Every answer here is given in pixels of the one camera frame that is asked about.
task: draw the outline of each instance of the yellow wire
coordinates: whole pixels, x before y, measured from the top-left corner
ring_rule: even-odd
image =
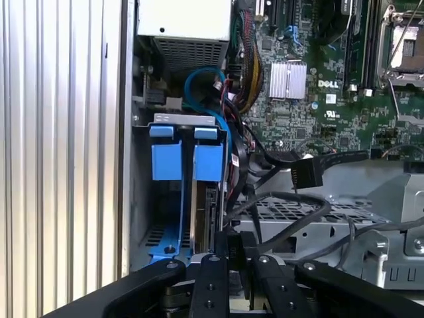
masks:
[[[249,109],[253,106],[253,99],[256,93],[256,88],[258,86],[258,80],[259,80],[259,58],[258,58],[258,52],[257,50],[254,51],[254,63],[253,63],[253,79],[252,83],[250,85],[250,92],[247,99],[246,106],[241,110],[240,113],[245,113],[249,111]]]

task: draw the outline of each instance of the heatsink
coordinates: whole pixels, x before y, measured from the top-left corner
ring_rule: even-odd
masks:
[[[304,63],[272,63],[269,97],[276,99],[305,98],[306,71]]]

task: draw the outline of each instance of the capacitor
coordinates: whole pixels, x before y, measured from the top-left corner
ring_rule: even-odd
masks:
[[[318,104],[316,101],[312,102],[312,104],[311,104],[311,108],[312,108],[314,111],[316,111],[316,110],[318,109],[318,106],[319,106],[319,104]]]

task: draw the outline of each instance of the silver side panel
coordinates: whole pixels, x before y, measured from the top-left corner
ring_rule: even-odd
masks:
[[[121,1],[0,5],[0,317],[117,279]]]

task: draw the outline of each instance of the blue latch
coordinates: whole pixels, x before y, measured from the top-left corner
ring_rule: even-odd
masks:
[[[150,137],[174,137],[173,126],[151,126],[149,130]]]
[[[153,180],[172,181],[182,179],[182,142],[152,145]]]
[[[223,174],[224,146],[198,144],[194,148],[193,179],[220,182]]]
[[[196,139],[218,139],[218,130],[216,128],[194,128],[194,138]]]

